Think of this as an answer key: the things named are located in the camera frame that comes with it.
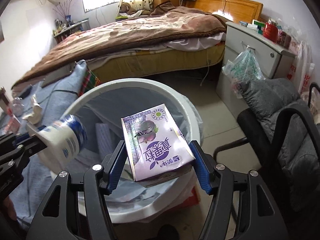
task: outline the chair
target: chair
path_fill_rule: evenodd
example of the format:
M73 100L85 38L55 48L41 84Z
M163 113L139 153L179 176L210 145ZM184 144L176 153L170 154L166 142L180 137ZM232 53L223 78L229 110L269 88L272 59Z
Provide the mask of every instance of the chair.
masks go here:
M313 88L316 88L320 92L319 86L316 83L312 83L309 89L308 107L310 107L311 91ZM213 153L213 158L216 160L219 152L250 143L261 164L258 172L279 206L290 237L299 240L319 238L320 201L314 201L298 212L292 209L289 201L289 182L281 169L277 157L286 137L290 119L294 114L298 114L312 140L319 162L320 135L314 124L314 120L307 111L306 108L301 107L297 103L284 108L276 119L276 128L272 142L270 143L255 113L248 108L242 111L237 118L237 122L246 137L217 147ZM231 210L231 214L235 221L237 221L237 214L234 208Z

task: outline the stuffed animal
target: stuffed animal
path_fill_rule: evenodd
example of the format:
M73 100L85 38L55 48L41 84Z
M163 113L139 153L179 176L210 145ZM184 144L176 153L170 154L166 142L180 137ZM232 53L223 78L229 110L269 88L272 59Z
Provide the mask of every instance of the stuffed animal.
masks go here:
M137 11L132 9L131 5L127 2L123 2L120 7L121 13L127 13L128 15L135 14ZM141 15L150 15L150 11L142 10Z

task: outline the headboard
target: headboard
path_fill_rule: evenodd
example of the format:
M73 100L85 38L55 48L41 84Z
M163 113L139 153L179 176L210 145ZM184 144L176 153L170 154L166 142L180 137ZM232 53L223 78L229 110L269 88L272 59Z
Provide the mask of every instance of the headboard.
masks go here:
M253 19L259 20L263 4L251 0L187 0L186 7L216 13L235 23L252 23Z

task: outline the tile floor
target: tile floor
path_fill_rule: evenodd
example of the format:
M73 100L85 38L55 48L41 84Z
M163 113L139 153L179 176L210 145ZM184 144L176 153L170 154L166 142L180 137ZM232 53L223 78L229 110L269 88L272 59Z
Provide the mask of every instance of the tile floor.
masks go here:
M236 120L216 94L214 82L205 81L200 86L200 80L188 78L183 74L177 77L170 73L159 75L156 80L187 96L195 105L204 121L202 149L205 153L212 154L216 147L244 136ZM243 173L260 168L259 161L250 145L221 152L218 154L217 161L233 171ZM159 228L168 223L177 228L181 240L197 240L212 200L212 197L206 195L199 184L197 189L201 199L199 205L184 208L174 214L162 214L148 224L117 225L115 229L119 239L144 240L156 237ZM234 230L235 222L230 219L226 239L233 237Z

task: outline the desk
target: desk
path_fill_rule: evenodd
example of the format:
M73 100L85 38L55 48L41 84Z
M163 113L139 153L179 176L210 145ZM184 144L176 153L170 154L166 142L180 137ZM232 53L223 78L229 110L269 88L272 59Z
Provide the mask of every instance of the desk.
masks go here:
M63 41L65 38L67 38L68 36L70 36L72 33L75 33L77 30L81 30L81 27L85 27L83 28L84 31L90 30L90 24L89 24L89 20L83 20L81 22L75 23L73 25L71 25L70 27L62 30L61 32L57 33L56 35L54 35L53 37L55 38L57 43L60 43L61 41Z

